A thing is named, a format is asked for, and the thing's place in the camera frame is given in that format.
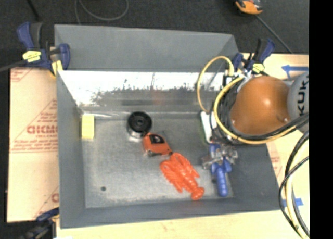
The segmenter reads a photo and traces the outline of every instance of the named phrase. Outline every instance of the yellow foam block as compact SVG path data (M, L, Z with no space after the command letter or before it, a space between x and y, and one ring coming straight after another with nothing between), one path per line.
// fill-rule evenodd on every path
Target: yellow foam block
M57 71L63 70L61 61L57 60L57 61L53 62L52 69L53 69L54 75L57 75Z
M81 120L82 139L93 139L95 136L95 119L92 114L83 114Z

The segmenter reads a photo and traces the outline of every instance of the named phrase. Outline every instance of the blue arrow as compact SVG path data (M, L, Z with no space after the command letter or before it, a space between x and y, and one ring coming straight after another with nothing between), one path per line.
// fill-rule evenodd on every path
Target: blue arrow
M300 66L291 66L291 65L285 65L281 67L287 74L288 78L290 78L289 72L291 71L308 71L308 67L300 67Z

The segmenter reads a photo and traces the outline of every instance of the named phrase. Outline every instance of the blue clamp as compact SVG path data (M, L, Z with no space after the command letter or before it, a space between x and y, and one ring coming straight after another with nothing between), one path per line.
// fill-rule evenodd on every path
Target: blue clamp
M251 71L251 74L265 74L264 73L264 61L271 55L271 53L275 49L275 44L271 39L267 39L266 44L264 44L264 41L262 39L258 39L258 45L257 48L252 55L250 53L250 56L247 60L244 59L243 54L237 53L232 61L235 70L238 69L238 67L241 65L241 63L244 63L244 69L247 71Z
M231 148L218 143L209 144L209 155L202 158L204 169L210 169L212 181L216 183L217 192L220 196L229 195L226 174L232 171L232 163L238 158L238 154Z
M55 50L48 50L40 47L40 30L42 23L25 22L17 29L19 41L25 46L26 52L23 54L25 67L41 67L50 70L53 74L50 56L53 54L60 55L60 61L63 69L67 69L70 62L70 51L68 44L59 44Z

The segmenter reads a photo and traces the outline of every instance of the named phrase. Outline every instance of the yellow sponge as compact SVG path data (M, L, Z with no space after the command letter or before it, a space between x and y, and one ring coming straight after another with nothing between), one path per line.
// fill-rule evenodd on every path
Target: yellow sponge
M92 114L83 114L81 120L82 139L93 139L95 136L95 119Z

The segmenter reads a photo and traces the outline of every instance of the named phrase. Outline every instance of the cardboard sheet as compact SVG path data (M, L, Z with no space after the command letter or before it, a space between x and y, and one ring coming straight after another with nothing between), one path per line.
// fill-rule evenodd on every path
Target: cardboard sheet
M30 221L59 205L56 78L44 69L10 72L7 221Z

